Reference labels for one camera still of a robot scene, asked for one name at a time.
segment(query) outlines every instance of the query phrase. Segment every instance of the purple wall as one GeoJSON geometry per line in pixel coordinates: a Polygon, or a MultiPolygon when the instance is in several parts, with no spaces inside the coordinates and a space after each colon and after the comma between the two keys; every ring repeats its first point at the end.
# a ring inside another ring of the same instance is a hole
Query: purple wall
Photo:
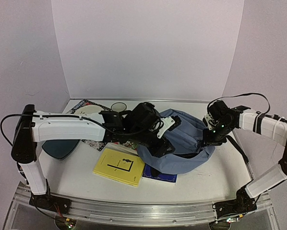
{"type": "MultiPolygon", "coordinates": [[[[271,114],[287,117],[287,0],[245,1],[238,43],[224,95],[261,92],[271,103],[271,114]]],[[[264,111],[259,97],[227,100],[264,111]]],[[[282,157],[284,148],[246,131],[238,137],[250,158],[256,176],[282,157]]],[[[287,181],[271,191],[281,230],[287,230],[287,181]]]]}
{"type": "MultiPolygon", "coordinates": [[[[0,120],[28,103],[60,112],[68,100],[51,1],[0,0],[0,120]]],[[[16,122],[4,125],[9,138],[16,122]]],[[[20,179],[10,151],[0,134],[0,229],[20,179]]]]}

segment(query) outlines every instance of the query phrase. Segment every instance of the black cable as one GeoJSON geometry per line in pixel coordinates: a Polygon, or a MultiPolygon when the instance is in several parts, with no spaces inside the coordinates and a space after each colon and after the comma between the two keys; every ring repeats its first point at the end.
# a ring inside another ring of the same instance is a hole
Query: black cable
{"type": "Polygon", "coordinates": [[[9,117],[14,117],[14,116],[32,116],[32,115],[27,115],[27,114],[9,114],[5,116],[1,121],[0,121],[0,132],[3,135],[3,137],[6,139],[6,141],[12,146],[12,142],[8,139],[8,137],[5,135],[3,131],[3,122],[9,118],[9,117]]]}
{"type": "Polygon", "coordinates": [[[57,220],[57,221],[59,221],[60,223],[65,224],[65,221],[61,221],[60,219],[57,219],[57,218],[55,218],[55,217],[52,217],[52,216],[46,214],[45,212],[41,211],[41,210],[36,206],[36,204],[35,204],[35,202],[33,201],[33,199],[32,199],[32,203],[34,204],[35,208],[36,208],[39,212],[41,212],[43,215],[45,215],[45,216],[47,216],[47,217],[50,217],[50,218],[53,219],[53,220],[57,220]]]}
{"type": "Polygon", "coordinates": [[[215,100],[212,100],[212,101],[207,105],[207,109],[209,109],[210,105],[211,105],[213,102],[215,102],[215,101],[217,101],[217,100],[219,100],[219,99],[221,99],[221,98],[234,98],[234,97],[242,97],[242,96],[250,96],[250,95],[258,95],[258,96],[261,96],[261,97],[265,98],[265,100],[266,100],[267,103],[268,103],[268,109],[267,109],[267,111],[266,111],[265,113],[263,113],[263,114],[266,114],[266,113],[268,113],[268,112],[270,111],[270,104],[269,104],[269,101],[268,101],[267,97],[265,97],[263,94],[258,93],[258,92],[243,93],[243,94],[236,95],[236,96],[219,97],[219,98],[217,98],[217,99],[215,99],[215,100]]]}

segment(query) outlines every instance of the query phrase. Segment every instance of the book cover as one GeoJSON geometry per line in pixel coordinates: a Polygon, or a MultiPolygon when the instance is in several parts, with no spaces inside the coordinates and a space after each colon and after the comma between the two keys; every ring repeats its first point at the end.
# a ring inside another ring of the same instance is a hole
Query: book cover
{"type": "Polygon", "coordinates": [[[93,172],[95,174],[138,187],[144,171],[140,157],[127,153],[104,149],[93,172]]]}
{"type": "MultiPolygon", "coordinates": [[[[74,114],[74,113],[76,113],[77,110],[79,110],[79,109],[81,109],[81,108],[83,108],[83,107],[85,107],[87,105],[99,106],[103,110],[110,111],[110,108],[108,108],[106,106],[103,106],[101,104],[97,104],[97,103],[91,102],[91,101],[89,101],[87,99],[83,99],[76,106],[74,106],[71,110],[69,110],[67,112],[67,114],[74,114]]],[[[90,147],[98,150],[98,151],[101,151],[106,145],[105,142],[101,142],[101,141],[94,141],[94,140],[81,140],[81,141],[84,142],[85,144],[89,145],[90,147]]]]}
{"type": "Polygon", "coordinates": [[[143,177],[145,178],[162,181],[162,182],[166,182],[169,184],[175,184],[177,181],[177,177],[178,177],[178,175],[170,175],[170,174],[164,174],[164,173],[160,173],[157,177],[153,177],[151,175],[151,167],[147,164],[145,165],[143,172],[144,172],[143,177]]]}

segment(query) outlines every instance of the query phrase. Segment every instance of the black strap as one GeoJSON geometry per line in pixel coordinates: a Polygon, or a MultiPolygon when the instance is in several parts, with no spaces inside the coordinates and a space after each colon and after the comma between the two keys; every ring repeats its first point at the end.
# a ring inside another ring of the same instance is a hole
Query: black strap
{"type": "Polygon", "coordinates": [[[231,144],[236,148],[237,151],[239,151],[239,153],[242,155],[244,161],[246,163],[249,163],[249,159],[246,156],[245,152],[242,150],[242,148],[238,145],[238,143],[236,143],[236,141],[233,139],[233,137],[227,135],[226,138],[228,139],[228,141],[231,142],[231,144]]]}
{"type": "Polygon", "coordinates": [[[253,132],[255,132],[257,134],[261,134],[261,125],[262,125],[262,121],[263,121],[264,117],[266,117],[266,114],[258,114],[255,117],[253,129],[252,129],[253,132]]]}
{"type": "Polygon", "coordinates": [[[268,103],[268,109],[266,110],[266,112],[265,112],[264,114],[266,114],[266,113],[268,113],[268,112],[270,111],[270,104],[269,104],[269,101],[268,101],[267,97],[265,97],[263,94],[258,93],[258,92],[243,93],[243,94],[236,95],[236,96],[219,97],[219,98],[217,98],[217,99],[215,99],[215,100],[212,100],[212,101],[207,105],[207,111],[209,110],[210,105],[211,105],[213,102],[215,102],[215,101],[217,101],[217,100],[219,100],[219,99],[222,99],[222,98],[243,97],[243,96],[250,96],[250,95],[258,95],[258,96],[263,97],[263,98],[267,101],[267,103],[268,103]]]}

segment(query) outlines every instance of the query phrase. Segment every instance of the yellow book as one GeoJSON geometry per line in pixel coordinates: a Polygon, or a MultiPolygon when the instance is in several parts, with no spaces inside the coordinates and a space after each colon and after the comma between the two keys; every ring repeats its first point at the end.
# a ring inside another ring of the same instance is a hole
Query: yellow book
{"type": "Polygon", "coordinates": [[[144,171],[140,157],[104,149],[93,172],[95,174],[138,187],[144,171]]]}

